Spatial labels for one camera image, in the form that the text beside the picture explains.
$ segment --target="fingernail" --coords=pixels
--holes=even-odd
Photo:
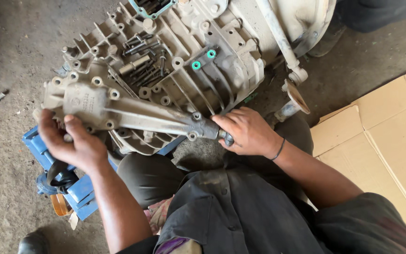
[[[71,120],[73,120],[74,119],[74,115],[66,115],[65,117],[64,117],[64,122],[70,122]]]

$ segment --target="purple cloth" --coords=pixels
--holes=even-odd
[[[176,250],[179,246],[183,245],[187,241],[189,241],[189,238],[182,237],[166,241],[165,243],[161,244],[159,248],[157,248],[156,254],[169,254],[170,252]]]

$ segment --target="cardboard sheet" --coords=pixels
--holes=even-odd
[[[389,199],[406,223],[406,75],[321,118],[311,134],[314,156]]]

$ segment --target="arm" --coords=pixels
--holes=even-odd
[[[74,142],[65,143],[52,117],[51,111],[42,111],[40,137],[55,158],[77,166],[90,176],[110,253],[152,236],[142,208],[109,164],[105,145],[87,133],[73,115],[65,116],[64,120]]]
[[[234,109],[225,116],[215,115],[212,120],[234,138],[230,147],[224,140],[219,140],[222,146],[239,155],[262,155],[272,159],[283,143],[283,138],[259,113],[247,107]],[[335,206],[363,193],[341,173],[287,141],[274,162],[302,187],[318,209]]]

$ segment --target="person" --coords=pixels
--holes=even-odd
[[[297,115],[274,129],[247,107],[213,116],[234,138],[230,147],[220,140],[224,166],[186,175],[164,156],[138,153],[115,172],[78,118],[65,116],[74,140],[65,143],[52,117],[42,111],[40,135],[54,157],[90,176],[112,254],[406,253],[395,207],[313,158],[308,124]],[[169,198],[153,235],[143,209]]]
[[[406,19],[406,0],[337,0],[332,20],[320,41],[308,52],[321,57],[330,52],[346,28],[373,32]]]

